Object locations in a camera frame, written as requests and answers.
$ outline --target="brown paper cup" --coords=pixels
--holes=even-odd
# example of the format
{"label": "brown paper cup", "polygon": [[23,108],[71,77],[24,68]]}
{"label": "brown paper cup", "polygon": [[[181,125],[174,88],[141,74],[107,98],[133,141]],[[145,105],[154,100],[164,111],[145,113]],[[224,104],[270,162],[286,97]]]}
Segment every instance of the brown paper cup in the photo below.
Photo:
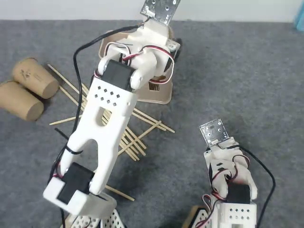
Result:
{"label": "brown paper cup", "polygon": [[26,121],[38,119],[43,112],[42,102],[13,81],[0,84],[0,107]]}
{"label": "brown paper cup", "polygon": [[18,62],[12,75],[15,81],[45,99],[55,95],[59,88],[58,81],[34,58]]}

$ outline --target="red and white wire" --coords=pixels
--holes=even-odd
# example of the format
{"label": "red and white wire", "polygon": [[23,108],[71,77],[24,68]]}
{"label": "red and white wire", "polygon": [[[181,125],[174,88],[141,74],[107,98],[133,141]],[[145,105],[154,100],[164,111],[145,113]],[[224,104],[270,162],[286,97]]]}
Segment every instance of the red and white wire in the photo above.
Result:
{"label": "red and white wire", "polygon": [[[205,197],[207,197],[208,199],[209,199],[209,203],[207,203],[206,201],[205,201]],[[201,197],[201,200],[204,202],[204,204],[206,205],[206,207],[208,208],[208,212],[210,213],[211,212],[211,205],[210,205],[210,203],[211,203],[211,196],[210,195],[208,195],[208,194],[204,194],[202,197]]]}
{"label": "red and white wire", "polygon": [[163,49],[163,48],[161,48],[161,47],[154,46],[154,45],[147,45],[147,46],[144,46],[138,53],[134,53],[134,54],[125,56],[125,57],[123,58],[123,61],[129,60],[129,59],[131,59],[131,58],[134,58],[134,57],[136,57],[136,56],[142,54],[142,53],[143,53],[143,50],[144,50],[145,48],[153,49],[153,50],[157,50],[157,51],[161,51],[162,53],[165,53],[165,54],[171,59],[171,61],[172,61],[172,70],[171,70],[171,74],[170,74],[170,76],[168,77],[168,79],[167,79],[166,81],[156,81],[156,80],[153,80],[153,79],[150,80],[150,82],[153,83],[153,84],[163,85],[163,84],[168,83],[168,82],[171,80],[172,76],[173,76],[173,71],[174,71],[174,67],[175,67],[175,62],[174,62],[173,56],[172,56],[168,51],[166,51],[165,49]]}
{"label": "red and white wire", "polygon": [[130,55],[131,55],[131,50],[130,50],[130,48],[129,48],[126,44],[119,43],[119,42],[109,42],[109,43],[107,43],[106,46],[105,46],[105,49],[104,49],[104,56],[107,55],[109,46],[112,45],[112,44],[114,44],[114,45],[116,45],[116,46],[119,46],[119,45],[120,45],[120,46],[124,46],[124,47],[127,49],[128,53],[129,53],[129,55],[127,55],[127,54],[125,54],[125,55],[126,55],[126,56],[130,56]]}
{"label": "red and white wire", "polygon": [[234,156],[232,157],[232,161],[233,161],[233,162],[234,162],[234,159],[235,159],[236,157],[243,157],[243,158],[245,158],[246,163],[247,163],[247,168],[249,168],[250,159],[249,159],[247,156],[245,156],[245,155],[243,155],[243,154],[234,155]]}

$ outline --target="silver metal plate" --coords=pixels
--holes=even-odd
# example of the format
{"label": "silver metal plate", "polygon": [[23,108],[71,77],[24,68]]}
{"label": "silver metal plate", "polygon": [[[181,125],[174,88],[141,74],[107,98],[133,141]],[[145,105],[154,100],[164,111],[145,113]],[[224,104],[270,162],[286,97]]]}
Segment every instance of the silver metal plate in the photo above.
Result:
{"label": "silver metal plate", "polygon": [[181,0],[146,0],[142,7],[141,14],[151,17],[167,26],[180,1]]}
{"label": "silver metal plate", "polygon": [[199,126],[206,144],[211,147],[229,139],[228,133],[221,119],[215,119]]}

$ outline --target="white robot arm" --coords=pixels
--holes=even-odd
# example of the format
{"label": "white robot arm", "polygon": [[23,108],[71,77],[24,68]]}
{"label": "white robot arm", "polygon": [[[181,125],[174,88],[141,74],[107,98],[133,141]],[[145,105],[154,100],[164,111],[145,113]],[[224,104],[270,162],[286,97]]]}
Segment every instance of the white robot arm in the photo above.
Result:
{"label": "white robot arm", "polygon": [[[202,197],[207,208],[198,207],[196,216],[190,216],[183,228],[258,227],[276,186],[273,175],[255,155],[228,136],[220,119],[210,121],[199,128],[208,145],[204,157],[212,193],[211,196],[205,194]],[[241,149],[256,159],[273,181],[258,223],[257,205],[253,202],[257,198],[257,187],[248,169],[250,160]]]}
{"label": "white robot arm", "polygon": [[[43,193],[44,198],[73,215],[99,219],[111,215],[116,201],[102,191],[137,102],[135,92],[167,70],[171,73],[165,81],[152,82],[168,82],[173,73],[174,55],[179,48],[179,43],[169,39],[167,24],[156,19],[148,20],[127,38],[107,45],[95,71],[82,118],[63,152],[59,176],[50,180]],[[107,125],[102,123],[105,109],[112,113]],[[92,140],[98,145],[95,172],[76,163],[79,154]]]}

